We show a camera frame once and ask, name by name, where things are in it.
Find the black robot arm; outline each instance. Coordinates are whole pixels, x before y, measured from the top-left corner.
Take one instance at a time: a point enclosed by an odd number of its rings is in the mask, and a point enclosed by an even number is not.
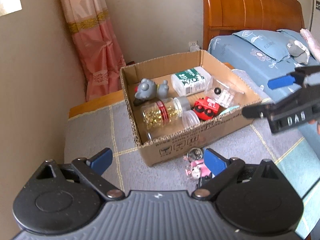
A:
[[[43,162],[14,201],[22,229],[14,240],[301,240],[294,231],[302,200],[272,161],[245,164],[209,151],[227,168],[191,196],[125,196],[100,176],[111,163],[108,148],[90,160]]]
[[[272,133],[300,126],[311,120],[320,121],[320,66],[297,67],[294,72],[268,82],[271,89],[292,85],[301,86],[277,103],[247,106],[245,118],[268,119]]]

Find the black toy wheel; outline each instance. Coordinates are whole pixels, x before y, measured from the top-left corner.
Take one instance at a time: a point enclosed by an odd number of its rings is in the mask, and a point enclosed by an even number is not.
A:
[[[204,111],[204,107],[201,105],[195,106],[194,108],[198,113],[202,113]]]
[[[221,94],[221,88],[215,88],[215,89],[214,89],[214,93],[215,93],[216,95],[220,95],[220,94]]]
[[[206,109],[204,111],[204,113],[208,116],[208,117],[213,117],[214,116],[214,111],[212,111],[211,109]]]

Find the pillow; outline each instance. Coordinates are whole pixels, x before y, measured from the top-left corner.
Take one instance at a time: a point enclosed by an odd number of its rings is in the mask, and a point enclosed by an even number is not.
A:
[[[286,29],[279,29],[277,30],[277,32],[282,33],[283,35],[287,36],[289,38],[289,40],[298,40],[300,41],[304,46],[307,47],[307,49],[310,51],[310,48],[307,44],[307,42],[305,41],[305,39],[300,35],[300,33],[297,33],[295,31],[292,30],[286,30]]]
[[[300,33],[302,37],[307,41],[310,52],[313,55],[313,57],[320,63],[320,46],[317,42],[317,40],[312,36],[309,30],[301,29]]]
[[[241,39],[250,42],[257,49],[279,62],[290,57],[287,50],[288,36],[280,32],[266,30],[245,30],[233,33]]]

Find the cardboard box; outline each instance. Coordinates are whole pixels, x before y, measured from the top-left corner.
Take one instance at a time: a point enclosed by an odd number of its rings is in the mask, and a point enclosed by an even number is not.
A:
[[[169,135],[148,140],[140,110],[141,106],[135,107],[133,105],[134,88],[143,78],[152,79],[156,83],[162,83],[166,79],[170,87],[168,96],[171,98],[177,97],[178,94],[172,88],[170,76],[176,72],[197,66],[202,66],[218,80],[227,79],[233,82],[243,91],[241,107],[191,128],[174,131],[172,134],[169,133]],[[204,147],[249,125],[252,120],[247,120],[242,116],[242,107],[261,102],[258,94],[240,77],[205,50],[173,54],[123,67],[120,70],[120,80],[132,124],[134,140],[139,153],[148,166],[182,156],[193,147]],[[203,92],[189,96],[188,100],[193,106],[194,102],[202,97],[204,97]]]

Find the pink cloth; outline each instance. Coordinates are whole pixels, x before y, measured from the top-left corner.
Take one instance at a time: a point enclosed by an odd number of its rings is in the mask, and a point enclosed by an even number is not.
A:
[[[119,70],[125,62],[110,19],[72,37],[88,81],[87,101],[120,90]]]
[[[312,36],[311,32],[307,29],[300,30],[301,36],[306,40],[309,45],[310,52],[313,57],[320,63],[320,46],[317,40]]]
[[[61,0],[87,78],[86,100],[121,89],[119,70],[125,66],[105,0]]]

